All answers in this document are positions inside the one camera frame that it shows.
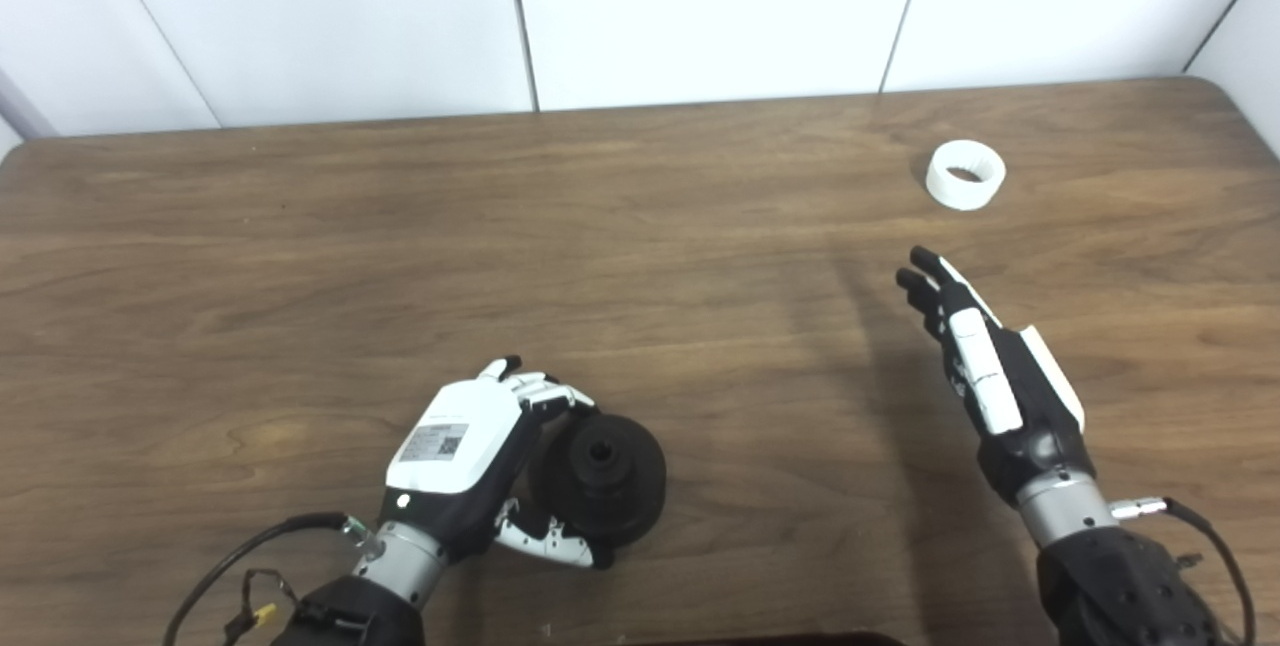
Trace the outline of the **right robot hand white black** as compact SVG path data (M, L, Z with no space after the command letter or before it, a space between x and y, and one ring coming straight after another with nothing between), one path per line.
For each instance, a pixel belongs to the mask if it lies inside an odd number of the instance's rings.
M1009 505L1034 478L1097 476L1084 440L1084 412L1036 327L1011 330L975 287L936 251L914 246L897 287L942 349L946 380L977 429L977 462Z

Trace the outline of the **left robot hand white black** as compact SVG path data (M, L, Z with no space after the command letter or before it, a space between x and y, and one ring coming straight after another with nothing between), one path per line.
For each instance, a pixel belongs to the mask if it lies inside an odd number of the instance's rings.
M387 468L379 521L426 535L448 564L498 542L608 571L613 549L513 495L548 423L600 413L584 391L549 374L521 372L521 365L518 356L500 356L436 391Z

